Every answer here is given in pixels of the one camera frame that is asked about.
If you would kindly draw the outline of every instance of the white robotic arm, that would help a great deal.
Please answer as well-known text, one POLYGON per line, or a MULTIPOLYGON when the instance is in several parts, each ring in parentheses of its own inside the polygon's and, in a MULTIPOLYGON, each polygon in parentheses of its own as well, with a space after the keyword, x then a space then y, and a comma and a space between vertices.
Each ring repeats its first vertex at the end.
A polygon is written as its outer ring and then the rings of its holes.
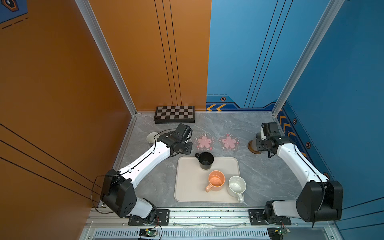
POLYGON ((252 149, 278 155, 295 174, 303 188, 296 200, 268 201, 264 220, 279 223, 281 217, 301 218, 306 222, 339 220, 343 202, 343 187, 320 173, 299 151, 291 139, 282 136, 275 122, 263 123, 261 138, 251 142, 252 149))
POLYGON ((101 200, 119 217, 131 214, 139 216, 142 222, 153 222, 156 207, 150 201, 136 197, 134 189, 157 164, 174 152, 189 155, 191 136, 192 129, 179 124, 175 131, 160 135, 148 151, 126 167, 118 172, 109 170, 104 178, 101 200))
MULTIPOLYGON (((148 151, 119 172, 111 169, 104 179, 101 200, 119 217, 131 214, 139 216, 142 222, 153 222, 156 207, 146 199, 137 198, 134 189, 145 175, 174 152, 189 155, 191 135, 190 127, 179 124, 175 131, 162 134, 148 151)), ((277 123, 263 123, 262 138, 254 141, 258 151, 268 151, 269 157, 277 154, 282 158, 303 188, 297 200, 268 201, 260 219, 276 224, 286 217, 306 222, 341 218, 342 186, 320 173, 288 137, 281 136, 277 123)))

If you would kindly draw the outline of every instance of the gray marble tabletop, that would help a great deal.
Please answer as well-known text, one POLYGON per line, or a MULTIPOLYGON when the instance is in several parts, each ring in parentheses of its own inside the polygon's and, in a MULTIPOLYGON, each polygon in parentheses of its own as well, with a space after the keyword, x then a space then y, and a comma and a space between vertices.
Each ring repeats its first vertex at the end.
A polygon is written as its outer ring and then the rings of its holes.
MULTIPOLYGON (((178 124, 155 124, 154 113, 139 113, 129 139, 128 147, 120 167, 124 167, 149 149, 146 137, 150 132, 160 132, 175 128, 178 124)), ((300 192, 299 181, 287 164, 278 156, 268 158, 266 152, 253 154, 247 144, 261 124, 274 122, 271 112, 250 111, 239 113, 196 113, 195 123, 189 123, 193 129, 191 139, 206 132, 214 137, 211 153, 220 157, 235 157, 238 160, 240 175, 247 183, 244 202, 201 203, 178 202, 174 198, 177 161, 184 156, 179 154, 159 163, 147 174, 135 189, 136 196, 146 198, 157 207, 219 207, 219 206, 264 206, 269 200, 294 200, 300 192), (218 139, 225 134, 239 138, 238 151, 224 151, 218 139)), ((198 152, 193 144, 191 156, 198 152)))

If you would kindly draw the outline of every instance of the vent grille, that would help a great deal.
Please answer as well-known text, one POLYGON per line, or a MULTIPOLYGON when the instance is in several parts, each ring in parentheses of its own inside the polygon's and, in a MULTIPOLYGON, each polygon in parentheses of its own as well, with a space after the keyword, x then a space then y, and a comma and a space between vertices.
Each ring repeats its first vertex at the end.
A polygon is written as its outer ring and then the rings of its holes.
MULTIPOLYGON (((119 238, 119 239, 137 239, 138 229, 122 230, 121 228, 98 228, 93 237, 99 238, 119 238)), ((164 229, 162 240, 171 239, 270 239, 266 228, 255 229, 236 229, 223 231, 221 229, 211 229, 205 232, 199 232, 198 229, 185 230, 180 228, 164 229)))

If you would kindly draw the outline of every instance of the orange mug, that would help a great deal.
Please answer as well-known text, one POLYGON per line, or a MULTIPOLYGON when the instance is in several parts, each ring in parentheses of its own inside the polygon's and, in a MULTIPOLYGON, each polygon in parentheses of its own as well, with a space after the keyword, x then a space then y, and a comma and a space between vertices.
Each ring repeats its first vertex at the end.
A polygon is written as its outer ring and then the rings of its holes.
POLYGON ((212 171, 208 176, 209 185, 205 188, 206 192, 220 191, 223 188, 225 182, 225 176, 218 170, 212 171))

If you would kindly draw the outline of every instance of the beige tray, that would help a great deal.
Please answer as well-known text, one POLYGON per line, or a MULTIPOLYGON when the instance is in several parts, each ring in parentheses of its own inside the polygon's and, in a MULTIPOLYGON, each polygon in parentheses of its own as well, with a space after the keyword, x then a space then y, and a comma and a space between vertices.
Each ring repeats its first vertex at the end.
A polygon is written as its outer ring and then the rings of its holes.
POLYGON ((239 165, 234 157, 215 157, 212 167, 204 171, 195 157, 181 157, 177 163, 175 199, 178 202, 233 202, 236 197, 227 192, 228 180, 240 176, 239 165), (224 173, 225 183, 220 191, 205 192, 208 175, 213 170, 224 173))

